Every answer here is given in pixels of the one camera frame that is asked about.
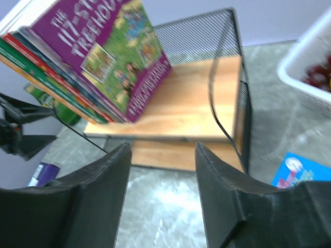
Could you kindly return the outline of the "orange Treehouse book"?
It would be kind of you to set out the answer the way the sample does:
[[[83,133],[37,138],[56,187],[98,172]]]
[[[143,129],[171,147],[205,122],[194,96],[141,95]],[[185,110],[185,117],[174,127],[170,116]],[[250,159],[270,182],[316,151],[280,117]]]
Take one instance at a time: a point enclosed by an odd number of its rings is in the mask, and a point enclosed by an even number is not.
[[[88,122],[91,122],[93,124],[96,124],[96,121],[93,120],[91,117],[83,113],[80,109],[78,109],[75,105],[72,105],[68,100],[63,98],[62,96],[58,95],[56,92],[51,90],[48,86],[46,86],[44,83],[38,81],[33,76],[29,75],[27,72],[25,72],[23,69],[12,63],[10,60],[6,59],[4,56],[1,55],[1,62],[4,63],[6,66],[11,68],[13,71],[17,72],[21,76],[23,76],[25,79],[30,81],[32,84],[40,88],[41,90],[45,91],[49,95],[51,95],[53,98],[58,100],[60,103],[71,109],[76,114],[80,115],[82,118],[86,119]]]

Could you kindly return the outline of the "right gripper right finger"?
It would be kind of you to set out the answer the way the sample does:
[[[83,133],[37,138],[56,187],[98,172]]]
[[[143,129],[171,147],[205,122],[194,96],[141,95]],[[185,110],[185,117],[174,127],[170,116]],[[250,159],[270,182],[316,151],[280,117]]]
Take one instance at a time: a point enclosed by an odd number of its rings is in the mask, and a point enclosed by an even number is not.
[[[195,169],[208,247],[330,247],[330,182],[279,189],[201,143]]]

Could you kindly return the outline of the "purple 117-Storey Treehouse book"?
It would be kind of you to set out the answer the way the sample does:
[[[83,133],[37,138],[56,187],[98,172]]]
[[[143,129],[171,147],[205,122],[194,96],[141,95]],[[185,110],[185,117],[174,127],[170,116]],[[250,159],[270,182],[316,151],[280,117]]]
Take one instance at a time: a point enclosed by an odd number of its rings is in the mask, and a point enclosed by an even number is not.
[[[121,122],[137,121],[171,70],[141,1],[31,1],[10,32]]]

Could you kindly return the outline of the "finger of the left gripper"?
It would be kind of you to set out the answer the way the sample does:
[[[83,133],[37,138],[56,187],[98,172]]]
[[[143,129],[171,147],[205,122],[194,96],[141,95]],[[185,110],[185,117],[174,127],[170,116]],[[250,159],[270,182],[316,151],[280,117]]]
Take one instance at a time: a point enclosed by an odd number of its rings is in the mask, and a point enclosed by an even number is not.
[[[33,105],[1,93],[1,107],[9,123],[26,124],[54,117],[52,108]]]
[[[56,139],[55,135],[24,135],[17,144],[16,155],[28,161]]]

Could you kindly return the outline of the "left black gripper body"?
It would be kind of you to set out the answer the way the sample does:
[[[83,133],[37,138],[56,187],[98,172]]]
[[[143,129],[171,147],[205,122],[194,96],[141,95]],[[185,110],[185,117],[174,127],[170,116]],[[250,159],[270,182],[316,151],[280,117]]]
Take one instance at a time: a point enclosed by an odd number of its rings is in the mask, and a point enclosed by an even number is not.
[[[22,125],[1,119],[1,149],[4,152],[17,155],[22,137]]]

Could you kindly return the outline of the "green 104-Storey Treehouse book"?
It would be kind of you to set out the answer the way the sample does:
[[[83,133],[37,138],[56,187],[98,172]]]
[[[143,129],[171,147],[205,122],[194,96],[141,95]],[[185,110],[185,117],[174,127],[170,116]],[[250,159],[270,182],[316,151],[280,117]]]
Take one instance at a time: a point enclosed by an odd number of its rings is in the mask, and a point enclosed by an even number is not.
[[[85,103],[81,101],[81,99],[73,95],[69,90],[67,90],[57,81],[46,75],[42,69],[36,66],[33,62],[31,62],[28,58],[26,58],[24,55],[22,55],[11,45],[6,43],[4,40],[1,40],[1,55],[4,56],[6,59],[10,60],[18,67],[20,67],[21,69],[23,69],[29,75],[33,76],[38,81],[44,83],[51,90],[56,92],[58,95],[68,100],[72,105],[75,105],[83,113],[85,113],[93,120],[95,120],[96,123],[98,124],[108,123],[108,120],[106,120],[103,116],[95,112],[88,105],[85,105]]]

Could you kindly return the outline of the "pink floral book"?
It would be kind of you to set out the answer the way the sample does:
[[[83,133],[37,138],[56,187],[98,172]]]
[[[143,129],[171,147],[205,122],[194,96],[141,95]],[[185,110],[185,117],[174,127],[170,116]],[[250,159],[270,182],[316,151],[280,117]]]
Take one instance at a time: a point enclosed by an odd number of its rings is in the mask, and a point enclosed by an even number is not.
[[[32,44],[32,42],[21,32],[13,30],[14,25],[18,24],[20,20],[23,20],[24,14],[27,13],[28,8],[32,6],[32,3],[32,1],[19,1],[15,8],[11,10],[10,14],[7,15],[8,17],[11,17],[11,19],[7,21],[7,25],[4,28],[6,31],[4,40],[42,69],[46,75],[81,99],[85,105],[88,105],[95,112],[103,116],[108,122],[122,123],[123,121],[110,111],[107,106],[101,103],[97,96],[89,92],[85,86],[78,83],[78,78],[75,73],[69,72],[64,66],[61,66],[56,62],[55,58],[50,58],[46,55],[47,51],[44,51],[40,45]]]

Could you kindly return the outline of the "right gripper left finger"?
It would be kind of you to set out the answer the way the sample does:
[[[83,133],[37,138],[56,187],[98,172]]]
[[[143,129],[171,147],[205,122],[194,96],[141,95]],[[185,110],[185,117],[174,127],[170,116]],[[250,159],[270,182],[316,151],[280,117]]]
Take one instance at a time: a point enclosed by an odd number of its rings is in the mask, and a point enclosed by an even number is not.
[[[1,247],[114,247],[130,167],[124,143],[43,187],[1,189]]]

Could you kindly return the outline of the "red 13-Storey Treehouse book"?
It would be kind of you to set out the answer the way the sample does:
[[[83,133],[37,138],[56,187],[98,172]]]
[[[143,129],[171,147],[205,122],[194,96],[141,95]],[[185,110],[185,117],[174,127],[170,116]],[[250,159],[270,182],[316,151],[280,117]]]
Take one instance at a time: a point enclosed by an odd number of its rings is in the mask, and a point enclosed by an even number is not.
[[[25,46],[11,34],[2,35],[1,56],[2,61],[11,62],[12,69],[88,121],[105,124],[118,120],[96,96],[34,46]]]

